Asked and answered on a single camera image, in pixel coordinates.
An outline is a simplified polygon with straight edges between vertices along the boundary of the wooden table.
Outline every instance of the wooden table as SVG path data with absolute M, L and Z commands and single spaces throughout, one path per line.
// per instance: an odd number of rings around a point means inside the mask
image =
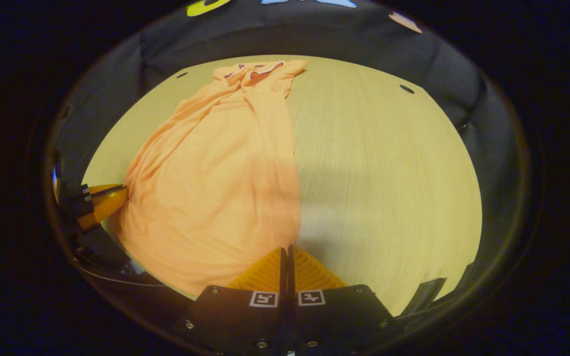
M 213 80 L 215 68 L 295 58 L 308 61 L 287 99 L 301 191 L 298 245 L 344 282 L 371 286 L 393 315 L 403 311 L 421 282 L 446 277 L 439 296 L 452 291 L 481 236 L 474 168 L 434 100 L 378 70 L 290 55 L 185 68 L 116 123 L 83 183 L 124 182 L 140 146 L 180 101 Z

